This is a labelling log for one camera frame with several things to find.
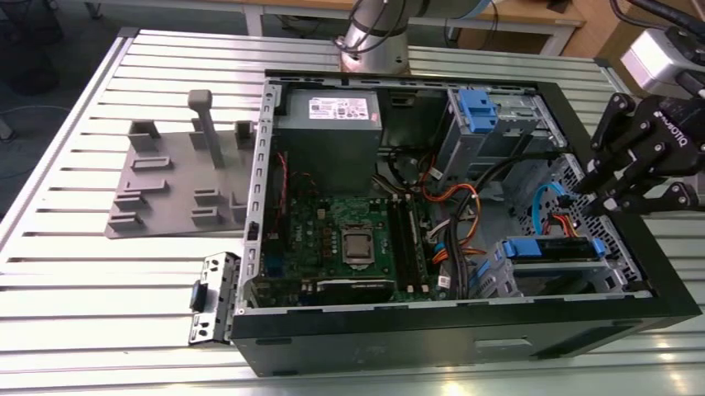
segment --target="green circuit board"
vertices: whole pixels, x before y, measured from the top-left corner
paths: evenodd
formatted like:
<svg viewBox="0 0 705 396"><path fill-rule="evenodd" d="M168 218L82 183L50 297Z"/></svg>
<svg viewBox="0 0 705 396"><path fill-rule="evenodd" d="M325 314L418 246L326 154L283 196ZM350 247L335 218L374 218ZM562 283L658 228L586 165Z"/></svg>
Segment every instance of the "green circuit board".
<svg viewBox="0 0 705 396"><path fill-rule="evenodd" d="M398 273L387 213L389 200L382 198L298 198L289 204L286 232L281 240L269 241L265 249L267 288L263 294L273 306L303 304L301 291L318 281L389 280L397 290L393 302L423 301L433 298L430 277L423 268L423 289L399 290ZM418 222L414 233L419 235ZM355 237L369 241L369 247L350 262L353 247L345 246ZM414 254L425 263L421 243Z"/></svg>

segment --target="slotted metal table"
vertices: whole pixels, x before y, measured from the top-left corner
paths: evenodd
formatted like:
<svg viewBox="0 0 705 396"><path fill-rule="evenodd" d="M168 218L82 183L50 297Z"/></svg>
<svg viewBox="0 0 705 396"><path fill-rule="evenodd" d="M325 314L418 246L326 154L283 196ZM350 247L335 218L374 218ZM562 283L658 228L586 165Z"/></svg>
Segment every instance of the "slotted metal table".
<svg viewBox="0 0 705 396"><path fill-rule="evenodd" d="M589 130L625 88L589 59L411 48L414 73L552 81ZM705 317L573 359L341 375L257 378L235 348L187 347L202 258L239 252L237 234L103 237L128 150L130 120L191 130L186 95L212 90L219 124L255 120L263 70L338 70L327 41L171 31L119 37L0 226L0 393L697 394ZM705 223L648 219L705 304Z"/></svg>

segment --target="ram slot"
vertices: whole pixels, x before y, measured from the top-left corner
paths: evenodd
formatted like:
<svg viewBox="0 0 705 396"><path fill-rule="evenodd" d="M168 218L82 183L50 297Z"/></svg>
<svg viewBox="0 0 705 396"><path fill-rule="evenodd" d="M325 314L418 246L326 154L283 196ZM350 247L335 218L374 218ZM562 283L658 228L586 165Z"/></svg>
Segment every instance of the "ram slot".
<svg viewBox="0 0 705 396"><path fill-rule="evenodd" d="M406 272L409 257L406 256L403 241L403 212L399 209L399 202L395 202L394 200L390 200L387 203L387 219L394 251L394 267L397 268L397 289L399 291L407 291L413 286L409 282L409 275Z"/></svg>
<svg viewBox="0 0 705 396"><path fill-rule="evenodd" d="M402 217L402 232L406 249L406 268L407 273L411 274L413 291L421 293L421 271L419 271L419 260L417 258L417 222L414 221L415 216L413 212L413 206L407 201L399 203Z"/></svg>

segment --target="cpu socket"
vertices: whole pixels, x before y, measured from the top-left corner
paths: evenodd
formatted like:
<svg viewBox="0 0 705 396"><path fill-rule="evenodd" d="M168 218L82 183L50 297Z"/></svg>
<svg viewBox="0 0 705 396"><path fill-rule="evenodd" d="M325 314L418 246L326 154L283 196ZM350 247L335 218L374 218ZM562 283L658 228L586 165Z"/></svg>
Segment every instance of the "cpu socket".
<svg viewBox="0 0 705 396"><path fill-rule="evenodd" d="M375 242L371 228L342 229L343 262L354 270L365 270L375 264Z"/></svg>

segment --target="open computer tower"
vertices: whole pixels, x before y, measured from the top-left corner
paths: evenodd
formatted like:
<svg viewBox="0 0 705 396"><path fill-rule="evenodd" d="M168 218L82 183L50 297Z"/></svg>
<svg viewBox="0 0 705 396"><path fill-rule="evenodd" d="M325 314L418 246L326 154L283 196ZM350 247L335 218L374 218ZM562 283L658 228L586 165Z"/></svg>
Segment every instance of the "open computer tower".
<svg viewBox="0 0 705 396"><path fill-rule="evenodd" d="M274 71L258 123L191 338L258 375L576 356L700 314L644 220L570 192L592 152L556 84Z"/></svg>

